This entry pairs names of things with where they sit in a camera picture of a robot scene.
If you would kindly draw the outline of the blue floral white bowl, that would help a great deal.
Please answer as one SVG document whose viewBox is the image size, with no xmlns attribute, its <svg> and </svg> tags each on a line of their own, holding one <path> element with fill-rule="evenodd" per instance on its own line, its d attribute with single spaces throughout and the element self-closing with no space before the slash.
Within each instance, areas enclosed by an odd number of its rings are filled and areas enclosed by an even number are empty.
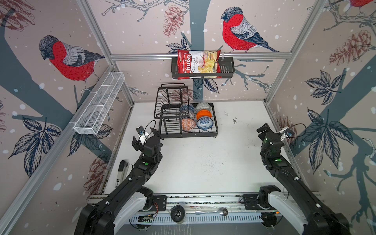
<svg viewBox="0 0 376 235">
<path fill-rule="evenodd" d="M 201 130 L 209 130 L 212 128 L 214 122 L 210 117 L 201 117 L 197 123 L 196 126 Z"/>
</svg>

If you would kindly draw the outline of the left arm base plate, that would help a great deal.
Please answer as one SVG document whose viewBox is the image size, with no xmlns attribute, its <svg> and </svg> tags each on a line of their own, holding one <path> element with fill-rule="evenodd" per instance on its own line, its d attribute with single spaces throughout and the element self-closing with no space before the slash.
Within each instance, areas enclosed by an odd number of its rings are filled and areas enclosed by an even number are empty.
<svg viewBox="0 0 376 235">
<path fill-rule="evenodd" d="M 146 199 L 146 204 L 142 208 L 144 212 L 165 212 L 167 205 L 166 195 L 154 195 Z"/>
</svg>

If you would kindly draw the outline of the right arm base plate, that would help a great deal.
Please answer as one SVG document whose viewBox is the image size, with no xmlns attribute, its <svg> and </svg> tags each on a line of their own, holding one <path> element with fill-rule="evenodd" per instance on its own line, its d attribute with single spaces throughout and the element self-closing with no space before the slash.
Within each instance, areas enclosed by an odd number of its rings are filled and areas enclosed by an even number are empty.
<svg viewBox="0 0 376 235">
<path fill-rule="evenodd" d="M 239 203 L 243 204 L 245 206 L 245 209 L 248 211 L 251 211 L 251 210 L 276 211 L 275 208 L 261 201 L 259 199 L 258 194 L 244 194 L 241 200 L 239 201 Z"/>
</svg>

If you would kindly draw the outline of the red orange patterned bowl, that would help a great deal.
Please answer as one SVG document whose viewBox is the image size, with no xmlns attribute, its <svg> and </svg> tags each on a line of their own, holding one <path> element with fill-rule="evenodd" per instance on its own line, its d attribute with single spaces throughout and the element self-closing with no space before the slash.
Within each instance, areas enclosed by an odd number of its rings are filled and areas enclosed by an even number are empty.
<svg viewBox="0 0 376 235">
<path fill-rule="evenodd" d="M 181 120 L 181 126 L 184 131 L 192 131 L 196 127 L 196 123 L 193 119 L 184 118 Z"/>
</svg>

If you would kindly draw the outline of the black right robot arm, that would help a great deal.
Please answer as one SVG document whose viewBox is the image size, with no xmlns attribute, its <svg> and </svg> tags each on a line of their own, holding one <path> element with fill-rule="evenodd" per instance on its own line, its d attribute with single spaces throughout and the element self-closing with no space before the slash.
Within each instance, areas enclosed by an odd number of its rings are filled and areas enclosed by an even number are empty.
<svg viewBox="0 0 376 235">
<path fill-rule="evenodd" d="M 278 187 L 264 186 L 259 190 L 259 205 L 262 208 L 275 208 L 301 235 L 350 234 L 346 217 L 333 212 L 319 200 L 281 155 L 283 140 L 292 137 L 291 130 L 285 127 L 279 132 L 273 132 L 265 123 L 257 132 L 262 141 L 260 156 L 265 169 L 294 199 L 291 203 Z"/>
</svg>

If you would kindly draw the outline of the blue triangle patterned bowl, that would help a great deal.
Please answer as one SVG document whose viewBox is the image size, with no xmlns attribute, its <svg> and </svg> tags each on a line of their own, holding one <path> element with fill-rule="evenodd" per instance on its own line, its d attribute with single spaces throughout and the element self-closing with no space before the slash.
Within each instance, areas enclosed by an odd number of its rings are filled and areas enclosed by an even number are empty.
<svg viewBox="0 0 376 235">
<path fill-rule="evenodd" d="M 185 113 L 185 112 L 194 113 L 195 109 L 194 109 L 194 106 L 192 104 L 184 103 L 180 106 L 179 112 L 180 113 Z"/>
</svg>

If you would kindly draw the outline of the black wire dish rack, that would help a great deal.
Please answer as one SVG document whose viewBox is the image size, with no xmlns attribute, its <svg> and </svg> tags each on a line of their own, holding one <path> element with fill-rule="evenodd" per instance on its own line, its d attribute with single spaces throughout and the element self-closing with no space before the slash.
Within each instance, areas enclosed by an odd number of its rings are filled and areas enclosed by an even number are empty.
<svg viewBox="0 0 376 235">
<path fill-rule="evenodd" d="M 214 104 L 197 102 L 184 83 L 162 84 L 157 91 L 154 118 L 160 137 L 188 138 L 218 136 Z"/>
</svg>

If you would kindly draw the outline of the orange plastic bowl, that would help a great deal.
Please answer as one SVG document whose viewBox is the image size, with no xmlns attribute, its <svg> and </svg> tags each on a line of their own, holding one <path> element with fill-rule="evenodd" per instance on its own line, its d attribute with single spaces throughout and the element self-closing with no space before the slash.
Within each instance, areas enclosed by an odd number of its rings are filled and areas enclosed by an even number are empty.
<svg viewBox="0 0 376 235">
<path fill-rule="evenodd" d="M 203 118 L 203 117 L 209 117 L 209 118 L 211 118 L 212 114 L 211 114 L 211 112 L 209 110 L 202 109 L 202 110 L 198 111 L 198 113 L 196 114 L 196 119 L 199 120 L 200 118 Z"/>
</svg>

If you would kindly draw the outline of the brown white patterned bowl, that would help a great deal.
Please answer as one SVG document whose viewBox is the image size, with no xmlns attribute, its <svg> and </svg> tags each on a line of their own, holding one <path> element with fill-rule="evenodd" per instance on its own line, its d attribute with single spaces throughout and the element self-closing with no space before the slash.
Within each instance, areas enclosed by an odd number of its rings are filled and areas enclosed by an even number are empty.
<svg viewBox="0 0 376 235">
<path fill-rule="evenodd" d="M 195 119 L 195 115 L 192 112 L 183 112 L 181 114 L 181 116 L 182 116 L 182 118 L 189 118 L 189 119 L 192 119 L 192 120 Z"/>
</svg>

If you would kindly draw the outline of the green patterned bowl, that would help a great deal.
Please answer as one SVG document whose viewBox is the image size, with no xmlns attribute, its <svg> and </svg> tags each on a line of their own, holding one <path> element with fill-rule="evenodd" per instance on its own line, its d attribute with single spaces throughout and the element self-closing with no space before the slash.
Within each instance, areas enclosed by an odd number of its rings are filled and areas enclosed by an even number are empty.
<svg viewBox="0 0 376 235">
<path fill-rule="evenodd" d="M 210 111 L 211 110 L 211 106 L 207 102 L 200 102 L 200 103 L 197 104 L 195 110 L 196 110 L 196 112 L 199 112 L 201 110 L 208 110 L 208 111 Z"/>
</svg>

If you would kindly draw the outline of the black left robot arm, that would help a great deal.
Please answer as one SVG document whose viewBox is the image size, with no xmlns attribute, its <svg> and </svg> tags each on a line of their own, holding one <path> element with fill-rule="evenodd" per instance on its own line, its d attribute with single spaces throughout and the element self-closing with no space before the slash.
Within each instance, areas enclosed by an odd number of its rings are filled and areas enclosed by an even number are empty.
<svg viewBox="0 0 376 235">
<path fill-rule="evenodd" d="M 132 146 L 141 155 L 129 175 L 103 200 L 87 205 L 81 211 L 75 235 L 115 235 L 138 211 L 150 209 L 153 191 L 144 186 L 158 168 L 161 154 L 161 137 L 151 128 L 152 137 L 142 141 L 133 138 Z"/>
</svg>

